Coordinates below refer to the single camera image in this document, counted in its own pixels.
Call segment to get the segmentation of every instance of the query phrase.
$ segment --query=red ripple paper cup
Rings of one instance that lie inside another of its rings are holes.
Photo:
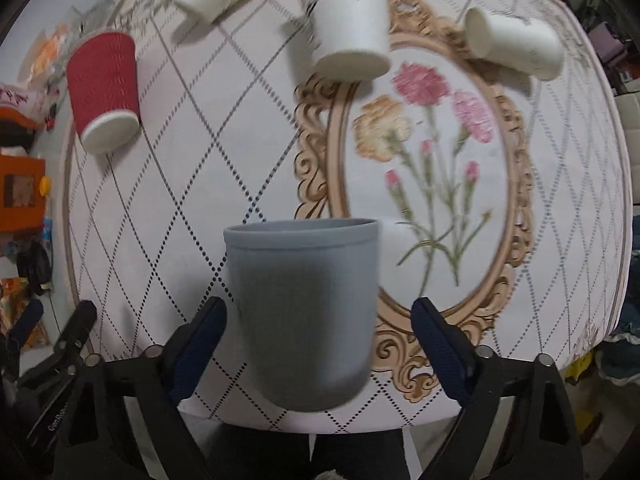
[[[140,129],[136,44],[105,30],[81,43],[66,66],[76,130],[91,155],[110,152]]]

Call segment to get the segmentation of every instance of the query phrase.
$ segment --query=white tablecloth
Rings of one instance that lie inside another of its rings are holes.
[[[467,62],[456,24],[471,6],[548,21],[565,45],[562,75],[543,83]],[[107,156],[71,142],[67,257],[74,293],[98,307],[92,341],[107,358],[164,343],[210,295],[226,301],[228,329],[181,409],[309,433],[451,416],[458,406],[410,333],[421,294],[474,343],[528,360],[544,351],[558,367],[615,325],[628,157],[575,19],[556,0],[390,8],[391,72],[335,85],[312,77],[298,0],[243,0],[212,27],[170,0],[120,0],[114,24],[138,46],[143,131]],[[380,325],[361,393],[294,413],[252,385],[222,230],[319,216],[382,222]]]

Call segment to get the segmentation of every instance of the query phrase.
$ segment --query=orange box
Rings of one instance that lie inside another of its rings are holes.
[[[40,195],[45,162],[31,156],[0,155],[0,232],[21,234],[42,228],[46,198]]]

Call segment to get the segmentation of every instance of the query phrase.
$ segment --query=pink carnation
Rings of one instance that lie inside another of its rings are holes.
[[[400,186],[400,177],[396,170],[389,170],[385,173],[386,186],[389,189],[396,189]]]
[[[432,140],[428,139],[428,140],[423,140],[420,143],[420,149],[422,150],[422,154],[424,156],[431,156],[431,153],[433,151],[433,146],[432,146]]]
[[[494,138],[491,117],[480,99],[471,92],[454,92],[453,110],[475,140],[483,144],[491,142]]]
[[[391,81],[410,104],[437,105],[450,93],[446,79],[436,69],[417,63],[402,63]]]
[[[476,182],[476,180],[478,180],[479,176],[480,176],[480,164],[478,164],[474,160],[470,160],[465,165],[465,178],[473,184]]]

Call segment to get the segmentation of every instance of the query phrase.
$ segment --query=dark cloth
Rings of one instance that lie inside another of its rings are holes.
[[[346,480],[409,480],[402,430],[318,435],[311,460],[306,434],[223,424],[209,469],[216,480],[311,480],[336,470]]]
[[[614,331],[598,347],[601,373],[616,384],[640,378],[640,216],[633,219],[632,254],[625,301]]]

